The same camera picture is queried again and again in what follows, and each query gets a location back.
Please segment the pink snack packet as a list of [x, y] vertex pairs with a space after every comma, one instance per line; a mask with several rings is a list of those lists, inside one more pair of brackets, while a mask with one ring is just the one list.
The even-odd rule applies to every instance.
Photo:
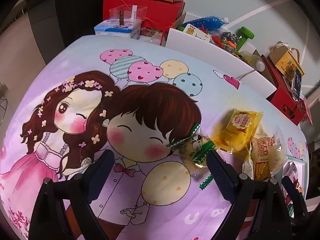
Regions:
[[298, 170], [294, 162], [287, 161], [283, 167], [283, 177], [288, 176], [294, 184], [298, 180]]

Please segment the clear white bun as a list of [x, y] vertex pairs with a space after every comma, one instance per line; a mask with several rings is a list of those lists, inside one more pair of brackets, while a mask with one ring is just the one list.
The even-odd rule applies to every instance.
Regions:
[[274, 134], [267, 137], [269, 149], [268, 166], [272, 176], [278, 173], [287, 161], [286, 142], [279, 126], [275, 127]]

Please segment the orange egg cake packet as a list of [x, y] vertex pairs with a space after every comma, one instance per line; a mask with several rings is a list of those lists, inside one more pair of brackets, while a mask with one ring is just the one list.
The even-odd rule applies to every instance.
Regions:
[[251, 159], [253, 161], [254, 179], [264, 181], [274, 172], [275, 139], [274, 137], [253, 138], [251, 141]]

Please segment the yellow soft bread packet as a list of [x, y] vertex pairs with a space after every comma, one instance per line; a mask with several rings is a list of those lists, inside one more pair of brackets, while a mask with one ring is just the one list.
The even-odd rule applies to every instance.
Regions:
[[225, 128], [214, 132], [211, 139], [217, 148], [244, 160], [262, 117], [263, 112], [233, 109]]

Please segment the green small cake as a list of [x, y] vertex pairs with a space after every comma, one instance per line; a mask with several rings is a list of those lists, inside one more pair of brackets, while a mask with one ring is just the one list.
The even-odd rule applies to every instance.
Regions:
[[195, 123], [185, 138], [175, 140], [167, 146], [172, 153], [178, 154], [201, 190], [213, 181], [207, 166], [207, 155], [211, 150], [215, 150], [216, 146], [210, 137], [201, 131], [199, 123]]

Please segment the red waffle biscuit packet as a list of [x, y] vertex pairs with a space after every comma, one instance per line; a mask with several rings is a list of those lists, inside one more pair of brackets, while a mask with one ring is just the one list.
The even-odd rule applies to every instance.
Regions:
[[300, 194], [304, 193], [303, 187], [300, 185], [298, 179], [293, 182], [293, 185]]

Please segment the white rice cracker packet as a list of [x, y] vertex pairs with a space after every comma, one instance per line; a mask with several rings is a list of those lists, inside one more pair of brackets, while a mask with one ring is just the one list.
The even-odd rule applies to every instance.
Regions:
[[245, 160], [242, 163], [242, 173], [245, 173], [249, 178], [254, 180], [253, 161], [250, 153], [245, 157]]

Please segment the white tray with teal rim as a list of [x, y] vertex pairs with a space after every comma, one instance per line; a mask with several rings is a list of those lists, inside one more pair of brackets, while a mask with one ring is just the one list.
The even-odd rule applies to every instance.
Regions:
[[[307, 163], [305, 161], [302, 161], [300, 159], [295, 159], [293, 157], [288, 157], [287, 161], [292, 161], [295, 163], [297, 170], [298, 170], [298, 181], [304, 190], [304, 193], [302, 195], [304, 198], [306, 198], [306, 192], [307, 192], [307, 187], [308, 187], [307, 176], [306, 176], [307, 175]], [[281, 190], [282, 190], [282, 193], [283, 193], [283, 196], [285, 199], [286, 206], [289, 211], [289, 216], [293, 218], [294, 214], [293, 214], [292, 200], [290, 199], [289, 195], [287, 194], [287, 192], [283, 186], [281, 187]]]

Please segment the large red gift box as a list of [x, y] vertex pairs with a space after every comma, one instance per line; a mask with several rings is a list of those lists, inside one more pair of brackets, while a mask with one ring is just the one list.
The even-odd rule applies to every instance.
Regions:
[[263, 55], [262, 59], [276, 87], [276, 91], [268, 96], [267, 100], [297, 126], [303, 119], [303, 113], [299, 109], [298, 103], [293, 99], [283, 75], [274, 66], [270, 58]]

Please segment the clear round bottle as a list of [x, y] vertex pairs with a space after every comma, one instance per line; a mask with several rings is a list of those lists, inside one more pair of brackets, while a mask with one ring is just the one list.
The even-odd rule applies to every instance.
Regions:
[[255, 70], [263, 72], [265, 70], [265, 64], [261, 57], [253, 55], [248, 51], [241, 51], [240, 55], [246, 60], [246, 62]]

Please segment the colourful toy pile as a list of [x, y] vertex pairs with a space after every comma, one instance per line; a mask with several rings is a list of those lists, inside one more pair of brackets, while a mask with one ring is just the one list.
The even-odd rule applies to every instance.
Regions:
[[240, 38], [234, 33], [225, 31], [219, 35], [213, 35], [212, 41], [221, 49], [234, 53], [237, 50]]

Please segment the green dumbbell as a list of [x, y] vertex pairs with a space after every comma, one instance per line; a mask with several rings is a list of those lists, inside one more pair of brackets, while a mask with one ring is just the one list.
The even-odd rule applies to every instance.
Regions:
[[240, 49], [243, 47], [243, 45], [248, 39], [252, 40], [255, 37], [255, 35], [246, 27], [241, 27], [239, 29], [239, 33], [240, 37], [236, 51], [240, 51]]

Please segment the blue bead bottle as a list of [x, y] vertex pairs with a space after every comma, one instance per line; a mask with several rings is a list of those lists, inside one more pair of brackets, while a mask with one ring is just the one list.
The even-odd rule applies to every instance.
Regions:
[[192, 21], [185, 22], [181, 25], [182, 28], [186, 27], [188, 24], [193, 25], [194, 27], [201, 28], [202, 26], [204, 29], [208, 31], [213, 31], [221, 28], [224, 24], [228, 24], [228, 18], [219, 18], [216, 16], [207, 16], [203, 18], [198, 18]]

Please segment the clear acrylic box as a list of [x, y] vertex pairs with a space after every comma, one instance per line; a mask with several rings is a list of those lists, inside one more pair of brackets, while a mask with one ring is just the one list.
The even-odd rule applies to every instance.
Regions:
[[109, 19], [119, 20], [119, 25], [127, 25], [129, 22], [138, 25], [137, 33], [132, 37], [132, 39], [138, 40], [141, 24], [146, 19], [146, 13], [147, 7], [142, 5], [120, 5], [109, 10]]

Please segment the white shelf frame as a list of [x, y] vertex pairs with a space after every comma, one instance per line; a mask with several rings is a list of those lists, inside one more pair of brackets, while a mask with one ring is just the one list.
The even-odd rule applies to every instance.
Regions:
[[306, 119], [300, 127], [306, 137], [308, 144], [319, 141], [319, 87], [307, 98], [308, 107], [311, 114], [311, 121]]

